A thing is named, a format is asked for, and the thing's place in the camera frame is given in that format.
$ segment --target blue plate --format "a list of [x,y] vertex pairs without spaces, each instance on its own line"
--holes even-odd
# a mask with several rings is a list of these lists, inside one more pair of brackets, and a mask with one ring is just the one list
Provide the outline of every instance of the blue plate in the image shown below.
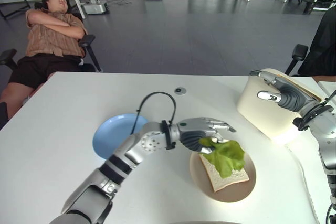
[[[136,118],[136,114],[127,113],[116,115],[106,120],[93,136],[93,149],[98,156],[108,159],[119,145],[129,137]],[[138,132],[147,119],[139,115],[134,132]]]

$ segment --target sandwich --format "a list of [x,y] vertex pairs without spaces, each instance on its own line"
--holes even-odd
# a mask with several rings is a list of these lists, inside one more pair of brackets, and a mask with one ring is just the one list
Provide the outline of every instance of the sandwich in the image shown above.
[[214,192],[222,190],[223,188],[234,183],[249,181],[249,177],[244,168],[241,170],[233,170],[231,176],[222,178],[213,164],[211,164],[202,154],[199,154],[199,156]]
[[200,139],[200,144],[210,147],[209,154],[199,154],[214,192],[234,183],[248,181],[244,170],[244,150],[236,141],[214,143],[211,138]]

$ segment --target gray floor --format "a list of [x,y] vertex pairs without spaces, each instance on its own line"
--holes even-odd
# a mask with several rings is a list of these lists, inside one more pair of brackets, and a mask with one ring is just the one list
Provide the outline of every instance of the gray floor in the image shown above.
[[[311,43],[323,15],[302,15],[305,6],[296,1],[129,1],[111,1],[110,14],[90,15],[84,22],[96,35],[92,47],[105,72],[245,76],[266,67],[284,71],[295,44]],[[23,57],[28,32],[23,14],[0,19],[0,50],[16,48],[15,59]],[[10,73],[0,66],[0,90]]]

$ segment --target bread slice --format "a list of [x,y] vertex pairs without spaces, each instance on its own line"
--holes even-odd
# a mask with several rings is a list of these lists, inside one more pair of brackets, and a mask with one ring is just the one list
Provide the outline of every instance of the bread slice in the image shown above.
[[244,182],[244,181],[249,180],[249,177],[246,171],[244,170],[244,168],[241,169],[240,171],[233,170],[232,175],[230,177],[222,178],[213,164],[211,164],[202,154],[199,154],[199,156],[206,170],[206,173],[210,179],[210,183],[212,185],[214,192],[222,190],[223,188],[229,185],[232,185],[234,183],[239,183],[239,182]]

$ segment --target man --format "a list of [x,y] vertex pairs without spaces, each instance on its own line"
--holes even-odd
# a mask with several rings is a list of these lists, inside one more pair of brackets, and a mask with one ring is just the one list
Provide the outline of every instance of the man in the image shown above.
[[56,71],[80,71],[78,64],[85,56],[78,40],[87,31],[83,23],[69,13],[69,0],[42,0],[42,4],[42,9],[26,12],[30,28],[26,56],[18,61],[18,68],[0,97],[0,103],[7,103],[9,118]]

